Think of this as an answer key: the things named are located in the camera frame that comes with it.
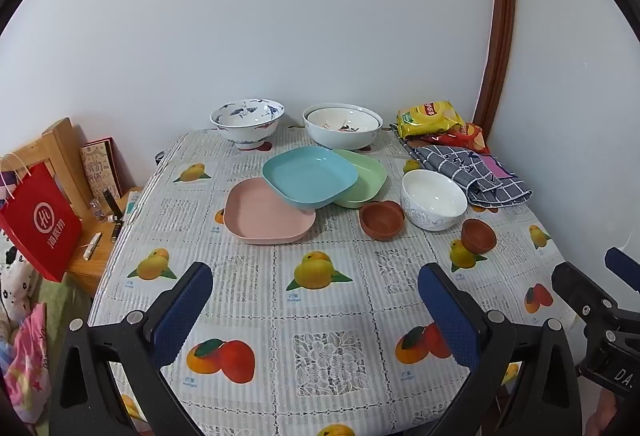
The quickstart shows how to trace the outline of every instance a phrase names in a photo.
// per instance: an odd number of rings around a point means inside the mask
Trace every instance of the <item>brown wooden trim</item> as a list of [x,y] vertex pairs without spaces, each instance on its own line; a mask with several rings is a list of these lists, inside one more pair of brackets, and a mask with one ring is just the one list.
[[494,124],[495,112],[509,65],[516,0],[494,0],[494,18],[489,38],[489,54],[484,69],[474,124],[482,127],[484,139]]

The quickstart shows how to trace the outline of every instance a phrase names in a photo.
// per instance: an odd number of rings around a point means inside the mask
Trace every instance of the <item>yellow chip bag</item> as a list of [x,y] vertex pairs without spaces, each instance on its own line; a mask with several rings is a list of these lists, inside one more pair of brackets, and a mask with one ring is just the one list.
[[447,131],[456,124],[465,125],[448,101],[429,102],[398,111],[398,133],[405,139],[409,135],[428,135]]

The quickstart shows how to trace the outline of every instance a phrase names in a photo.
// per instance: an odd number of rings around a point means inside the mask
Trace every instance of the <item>plastic tray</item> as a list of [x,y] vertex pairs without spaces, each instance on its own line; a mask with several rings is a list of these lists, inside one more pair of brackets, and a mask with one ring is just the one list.
[[356,183],[358,172],[331,150],[306,145],[268,159],[262,176],[290,205],[319,209]]
[[358,209],[373,200],[386,180],[386,169],[376,159],[351,153],[343,149],[334,149],[345,160],[353,164],[358,171],[358,180],[348,190],[340,194],[335,203],[347,209]]
[[302,211],[285,203],[263,178],[243,180],[226,199],[226,228],[252,245],[298,241],[315,220],[315,210]]

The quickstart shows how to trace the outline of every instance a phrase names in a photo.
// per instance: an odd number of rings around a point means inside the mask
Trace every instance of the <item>hand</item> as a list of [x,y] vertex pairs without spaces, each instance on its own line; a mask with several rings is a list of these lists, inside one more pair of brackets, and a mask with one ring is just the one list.
[[616,396],[608,389],[600,391],[596,412],[587,420],[584,436],[599,436],[616,414]]

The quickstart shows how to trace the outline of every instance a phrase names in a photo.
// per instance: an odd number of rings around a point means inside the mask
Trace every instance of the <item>bag handle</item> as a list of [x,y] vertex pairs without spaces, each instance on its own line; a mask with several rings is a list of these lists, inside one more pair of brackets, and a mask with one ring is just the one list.
[[[4,184],[4,188],[5,190],[9,193],[9,196],[11,196],[11,198],[13,198],[15,200],[15,196],[14,194],[9,191],[9,186],[6,184],[5,180],[4,180],[4,175],[2,175],[3,171],[2,171],[2,160],[4,160],[7,156],[9,155],[14,155],[15,158],[17,158],[18,160],[20,160],[20,163],[22,164],[24,170],[27,172],[27,174],[29,176],[31,176],[31,171],[29,171],[29,168],[26,166],[26,164],[22,161],[22,159],[16,155],[15,153],[7,153],[4,156],[0,156],[0,179],[2,179],[2,183]],[[17,171],[14,171],[15,175],[17,176],[18,180],[20,181],[20,183],[22,183],[22,177],[20,177],[20,174],[18,174]]]

